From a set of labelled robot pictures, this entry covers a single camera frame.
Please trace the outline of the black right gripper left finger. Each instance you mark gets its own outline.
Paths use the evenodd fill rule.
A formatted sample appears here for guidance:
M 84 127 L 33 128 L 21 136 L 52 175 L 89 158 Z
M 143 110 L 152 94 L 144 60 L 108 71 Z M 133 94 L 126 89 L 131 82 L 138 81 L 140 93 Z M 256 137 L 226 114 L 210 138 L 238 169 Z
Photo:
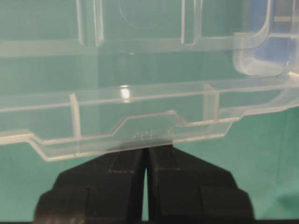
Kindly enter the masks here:
M 42 194 L 36 222 L 140 222 L 144 150 L 99 156 L 61 172 Z

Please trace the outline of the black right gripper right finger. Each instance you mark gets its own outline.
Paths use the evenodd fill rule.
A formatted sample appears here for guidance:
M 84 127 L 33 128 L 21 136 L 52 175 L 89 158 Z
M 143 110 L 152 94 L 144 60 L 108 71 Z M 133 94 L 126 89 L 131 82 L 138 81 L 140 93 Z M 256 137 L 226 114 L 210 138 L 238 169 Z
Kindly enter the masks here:
M 148 149 L 149 218 L 155 222 L 253 222 L 231 172 L 173 145 Z

